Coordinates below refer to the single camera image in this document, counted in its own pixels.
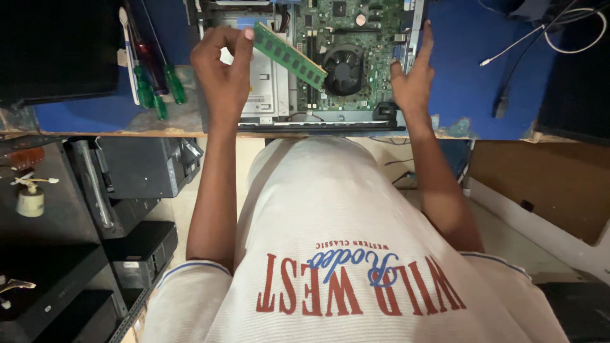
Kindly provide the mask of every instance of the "white t-shirt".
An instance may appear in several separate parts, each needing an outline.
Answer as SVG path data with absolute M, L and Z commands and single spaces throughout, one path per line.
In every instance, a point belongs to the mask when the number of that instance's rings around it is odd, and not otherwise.
M 187 261 L 150 301 L 150 342 L 567 342 L 518 267 L 457 252 L 346 139 L 256 157 L 231 272 Z

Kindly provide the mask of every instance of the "cooling fan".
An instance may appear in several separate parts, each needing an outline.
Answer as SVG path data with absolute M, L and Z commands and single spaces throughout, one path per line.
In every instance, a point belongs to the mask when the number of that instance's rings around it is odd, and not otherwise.
M 322 68 L 328 72 L 324 80 L 326 89 L 339 96 L 352 95 L 365 84 L 362 56 L 364 50 L 355 44 L 342 44 L 330 49 Z

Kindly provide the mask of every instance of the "screwdriver shaft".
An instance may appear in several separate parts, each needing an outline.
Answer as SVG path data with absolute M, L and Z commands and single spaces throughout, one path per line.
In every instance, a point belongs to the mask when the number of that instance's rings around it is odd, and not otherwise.
M 154 25 L 151 19 L 151 15 L 148 13 L 148 8 L 146 7 L 146 3 L 144 2 L 144 0 L 142 1 L 142 6 L 144 6 L 144 13 L 146 13 L 146 17 L 148 18 L 148 22 L 151 25 L 151 29 L 152 29 L 152 35 L 154 36 L 155 41 L 157 42 L 157 46 L 159 47 L 159 53 L 161 53 L 161 58 L 163 58 L 163 64 L 167 64 L 167 61 L 165 60 L 165 54 L 163 53 L 163 49 L 161 49 L 161 43 L 159 43 L 159 38 L 157 38 L 157 32 L 154 29 Z

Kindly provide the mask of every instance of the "blue trim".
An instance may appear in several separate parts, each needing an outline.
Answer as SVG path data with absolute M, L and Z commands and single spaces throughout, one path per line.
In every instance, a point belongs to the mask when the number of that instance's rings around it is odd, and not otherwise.
M 184 267 L 190 267 L 191 265 L 207 265 L 208 267 L 214 267 L 217 269 L 222 270 L 225 274 L 231 276 L 231 273 L 229 273 L 229 271 L 224 268 L 224 267 L 220 267 L 219 265 L 210 263 L 210 262 L 189 262 L 189 263 L 185 263 L 182 265 L 177 266 L 176 268 L 170 270 L 169 272 L 167 272 L 165 274 L 165 276 L 163 276 L 163 278 L 161 279 L 161 282 L 159 282 L 159 284 L 157 285 L 157 288 L 161 288 L 161 284 L 163 284 L 163 281 L 165 281 L 165 279 L 170 276 L 173 272 L 177 272 L 178 270 L 184 268 Z
M 462 256 L 474 256 L 474 257 L 486 258 L 486 259 L 490 259 L 492 261 L 500 262 L 500 263 L 504 264 L 506 267 L 514 269 L 514 270 L 518 271 L 519 273 L 525 275 L 525 277 L 527 279 L 529 279 L 530 281 L 532 280 L 532 278 L 529 277 L 529 275 L 527 275 L 526 272 L 521 270 L 521 268 L 515 267 L 514 265 L 510 265 L 510 264 L 506 263 L 505 261 L 502 261 L 499 258 L 495 258 L 495 257 L 491 257 L 491 256 L 486 256 L 486 255 L 473 254 L 473 253 L 460 253 L 460 255 L 462 255 Z

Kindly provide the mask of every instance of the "hand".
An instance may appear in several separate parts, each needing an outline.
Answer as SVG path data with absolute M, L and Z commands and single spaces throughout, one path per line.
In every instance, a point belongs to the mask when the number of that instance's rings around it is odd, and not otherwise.
M 413 67 L 408 74 L 403 73 L 399 61 L 390 66 L 392 80 L 392 93 L 394 101 L 403 111 L 406 121 L 412 119 L 425 119 L 428 116 L 428 101 L 430 99 L 430 87 L 434 77 L 434 69 L 430 66 L 430 54 L 432 53 L 432 28 L 430 20 L 426 20 L 423 28 L 423 42 L 419 55 L 415 58 Z
M 211 27 L 191 52 L 191 65 L 206 94 L 210 129 L 237 127 L 250 92 L 253 39 L 250 27 Z M 220 62 L 224 47 L 234 57 L 232 65 Z

